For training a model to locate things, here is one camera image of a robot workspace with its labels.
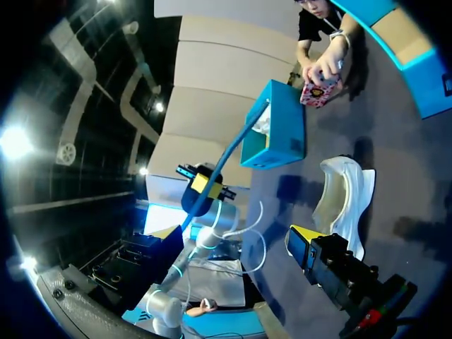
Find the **blue cable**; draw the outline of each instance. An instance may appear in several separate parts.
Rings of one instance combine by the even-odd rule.
[[[234,152],[234,149],[242,142],[244,137],[248,134],[248,132],[253,128],[253,126],[256,124],[256,122],[259,120],[263,112],[266,110],[267,106],[270,104],[268,100],[266,100],[261,108],[253,113],[250,116],[250,119],[247,123],[245,123],[243,129],[240,131],[239,134],[235,137],[235,139],[230,143],[230,145],[226,148],[224,153],[221,155],[221,158],[218,160],[217,165],[215,166],[215,169],[213,170],[212,175],[209,178],[209,181],[206,184],[206,187],[204,187],[203,191],[199,195],[199,197],[196,199],[195,204],[193,204],[193,207],[190,210],[190,213],[185,218],[184,223],[182,224],[182,229],[185,230],[185,228],[190,224],[191,220],[195,216],[195,214],[199,211],[199,208],[207,198],[208,192],[212,189],[212,186],[215,183],[215,179],[217,176],[221,173],[221,170],[225,166],[227,160],[231,156],[232,152]]]

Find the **blue tissue box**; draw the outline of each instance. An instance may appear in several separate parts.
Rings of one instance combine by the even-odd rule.
[[[268,169],[304,158],[304,106],[299,103],[301,91],[284,83],[270,80],[251,111],[260,109],[270,101],[270,133],[250,131],[242,143],[240,165]]]

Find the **gray table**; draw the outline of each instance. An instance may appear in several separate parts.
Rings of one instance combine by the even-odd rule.
[[[452,112],[421,120],[400,73],[368,38],[369,80],[353,102],[346,97],[307,109],[307,157],[284,167],[256,171],[248,223],[264,204],[259,226],[268,245],[262,270],[251,275],[271,309],[294,338],[337,338],[347,315],[310,286],[287,256],[291,224],[313,228],[311,214],[323,190],[319,163],[350,154],[376,170],[374,199],[360,225],[364,262],[385,280],[398,273],[419,290],[403,316],[423,310],[440,287],[452,250]],[[246,269],[261,260],[256,234],[246,234]]]

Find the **black t-shirt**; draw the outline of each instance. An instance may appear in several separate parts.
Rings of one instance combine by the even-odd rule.
[[[338,14],[339,12],[340,16],[343,17],[345,12],[341,11],[340,9],[333,8],[331,10],[330,15],[326,18],[331,25],[339,29],[341,19],[339,19]],[[335,32],[329,24],[325,22],[324,19],[319,19],[315,15],[310,14],[308,11],[301,11],[299,12],[299,23],[298,23],[298,31],[299,31],[299,37],[298,41],[302,40],[312,40],[312,41],[320,41],[320,35],[319,32],[322,31],[327,35],[330,35],[331,33]]]

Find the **smartphone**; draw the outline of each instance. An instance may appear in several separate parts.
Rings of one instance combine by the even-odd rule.
[[[301,104],[317,108],[326,104],[338,84],[339,76],[328,80],[322,79],[322,81],[322,86],[317,86],[312,82],[304,84],[302,96],[299,99]]]

